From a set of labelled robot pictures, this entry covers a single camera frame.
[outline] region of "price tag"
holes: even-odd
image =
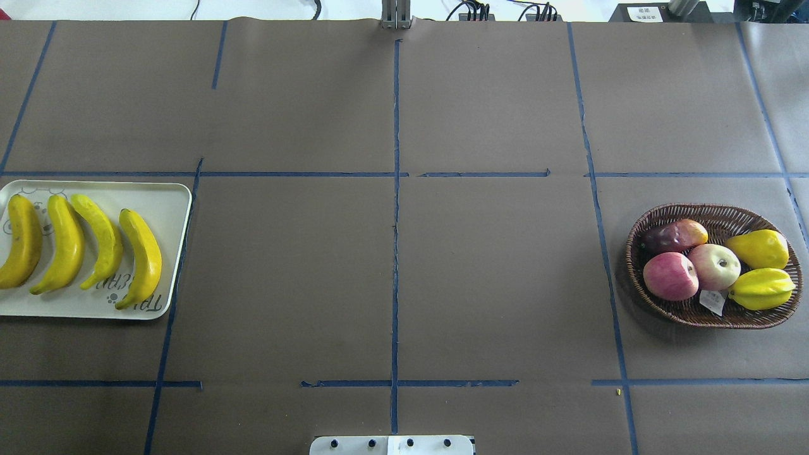
[[[656,6],[627,6],[626,13],[633,22],[662,22],[660,9]]]
[[[725,308],[725,300],[727,293],[724,291],[700,291],[700,305],[709,309],[717,316],[722,315],[722,310]]]

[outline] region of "mango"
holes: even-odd
[[[641,248],[651,254],[682,253],[708,241],[708,231],[693,219],[683,218],[643,233]]]

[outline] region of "pink apple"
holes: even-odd
[[[721,245],[705,244],[688,254],[688,259],[697,269],[700,287],[706,291],[721,291],[736,282],[742,264],[729,249]]]
[[[694,297],[699,289],[697,270],[682,253],[661,253],[643,267],[643,282],[649,291],[664,300]]]

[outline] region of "banana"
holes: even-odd
[[[93,273],[79,285],[86,291],[97,282],[115,274],[124,257],[124,243],[118,226],[112,224],[107,214],[92,199],[84,194],[74,194],[70,196],[70,202],[73,203],[76,212],[90,225],[99,245],[99,256],[95,260]]]
[[[30,290],[34,296],[70,284],[84,260],[84,231],[67,199],[57,194],[51,196],[48,199],[48,216],[53,223],[55,253],[42,281]]]
[[[31,201],[19,194],[11,196],[8,216],[11,221],[11,251],[0,268],[0,289],[25,283],[42,254],[42,227]]]
[[[129,293],[115,304],[116,309],[124,309],[146,300],[155,292],[163,270],[163,255],[149,225],[137,212],[121,210],[118,222],[135,253],[135,274],[129,285]]]

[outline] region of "plastic tray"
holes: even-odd
[[[191,192],[185,185],[111,181],[12,181],[0,189],[3,210],[0,219],[0,262],[6,260],[11,249],[11,223],[6,208],[11,196],[17,193],[23,194],[38,209],[44,236],[42,257],[31,278],[23,286],[0,290],[0,315],[148,320],[160,317],[168,310],[191,210]],[[115,303],[126,295],[134,270],[132,245],[125,236],[124,259],[115,275],[86,291],[78,287],[90,276],[98,254],[95,237],[83,219],[81,222],[87,250],[76,279],[68,287],[41,296],[33,296],[28,292],[28,288],[40,281],[53,257],[53,230],[47,216],[48,198],[51,194],[64,194],[70,199],[74,193],[89,196],[115,224],[118,213],[124,208],[135,210],[149,224],[163,254],[163,274],[155,293],[149,299],[132,308],[115,309]]]

